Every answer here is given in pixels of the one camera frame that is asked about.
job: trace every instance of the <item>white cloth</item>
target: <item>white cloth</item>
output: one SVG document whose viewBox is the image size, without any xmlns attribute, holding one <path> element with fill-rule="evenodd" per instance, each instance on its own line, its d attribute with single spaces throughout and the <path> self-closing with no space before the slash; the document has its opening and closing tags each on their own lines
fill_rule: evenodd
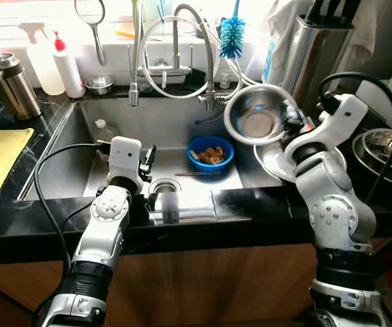
<svg viewBox="0 0 392 327">
<path fill-rule="evenodd" d="M 341 1 L 335 11 L 336 16 L 341 16 L 346 0 Z M 377 25 L 378 1 L 364 0 L 360 3 L 353 19 L 355 30 L 346 50 L 346 57 L 342 60 L 343 67 L 354 67 L 364 63 L 374 51 Z M 276 43 L 272 54 L 271 69 L 268 82 L 283 86 L 286 66 L 288 64 L 289 45 L 293 37 L 293 29 L 297 16 L 305 15 L 310 7 L 311 0 L 273 0 L 267 12 L 263 28 L 269 31 Z M 321 12 L 327 10 L 328 1 L 322 6 Z"/>
</svg>

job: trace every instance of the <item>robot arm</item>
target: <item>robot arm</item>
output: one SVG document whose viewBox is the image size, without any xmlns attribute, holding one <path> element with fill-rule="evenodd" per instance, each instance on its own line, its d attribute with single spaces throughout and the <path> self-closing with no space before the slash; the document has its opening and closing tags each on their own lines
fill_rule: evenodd
<svg viewBox="0 0 392 327">
<path fill-rule="evenodd" d="M 284 151 L 287 159 L 297 163 L 296 186 L 315 232 L 318 265 L 310 292 L 316 311 L 308 322 L 383 327 L 371 267 L 370 239 L 376 219 L 356 197 L 349 176 L 330 152 L 351 136 L 367 105 L 354 95 L 336 95 L 332 100 L 338 105 L 336 111 L 323 112 L 321 125 L 295 138 Z"/>
<path fill-rule="evenodd" d="M 72 265 L 41 326 L 101 326 L 106 297 L 129 224 L 132 196 L 150 180 L 155 146 L 140 163 L 141 143 L 117 136 L 110 143 L 106 188 L 90 207 L 90 220 Z"/>
</svg>

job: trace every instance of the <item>sink drain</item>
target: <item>sink drain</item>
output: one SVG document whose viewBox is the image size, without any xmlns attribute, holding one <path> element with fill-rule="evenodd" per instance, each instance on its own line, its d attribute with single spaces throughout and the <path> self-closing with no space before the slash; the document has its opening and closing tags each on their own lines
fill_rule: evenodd
<svg viewBox="0 0 392 327">
<path fill-rule="evenodd" d="M 173 178 L 160 178 L 152 182 L 149 193 L 167 193 L 181 191 L 181 185 Z"/>
</svg>

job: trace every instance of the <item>kitchen sink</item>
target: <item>kitchen sink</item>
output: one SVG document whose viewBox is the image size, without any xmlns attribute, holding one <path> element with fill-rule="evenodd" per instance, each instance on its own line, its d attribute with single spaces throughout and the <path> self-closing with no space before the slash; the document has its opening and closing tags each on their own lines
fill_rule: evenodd
<svg viewBox="0 0 392 327">
<path fill-rule="evenodd" d="M 119 135 L 141 141 L 143 151 L 152 144 L 157 153 L 151 184 L 145 183 L 142 193 L 188 191 L 191 193 L 218 189 L 278 186 L 258 165 L 252 148 L 233 142 L 223 120 L 195 124 L 208 119 L 197 99 L 142 98 L 140 106 L 129 106 L 127 98 L 84 99 L 74 102 L 64 116 L 44 154 L 75 143 L 92 143 L 98 139 L 98 119 Z M 189 141 L 198 136 L 217 135 L 229 139 L 235 147 L 235 159 L 220 176 L 175 176 L 180 172 L 197 171 L 186 156 Z M 45 198 L 79 198 L 96 194 L 103 183 L 108 166 L 106 157 L 92 149 L 74 149 L 54 156 L 39 173 Z M 37 200 L 32 176 L 27 180 L 19 200 Z"/>
</svg>

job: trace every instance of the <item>stainless steel bowl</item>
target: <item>stainless steel bowl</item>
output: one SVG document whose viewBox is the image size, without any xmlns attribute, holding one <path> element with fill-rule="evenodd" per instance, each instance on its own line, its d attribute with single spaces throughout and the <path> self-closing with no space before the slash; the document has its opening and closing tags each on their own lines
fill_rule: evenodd
<svg viewBox="0 0 392 327">
<path fill-rule="evenodd" d="M 391 153 L 392 129 L 371 129 L 357 137 L 353 145 L 358 159 L 373 171 L 380 172 Z M 392 180 L 392 165 L 387 177 Z"/>
<path fill-rule="evenodd" d="M 224 125 L 237 141 L 265 145 L 280 139 L 282 104 L 285 100 L 297 108 L 294 98 L 284 89 L 271 84 L 258 84 L 240 90 L 228 102 Z"/>
<path fill-rule="evenodd" d="M 94 76 L 85 81 L 85 87 L 94 95 L 105 95 L 111 92 L 114 79 L 111 76 Z"/>
</svg>

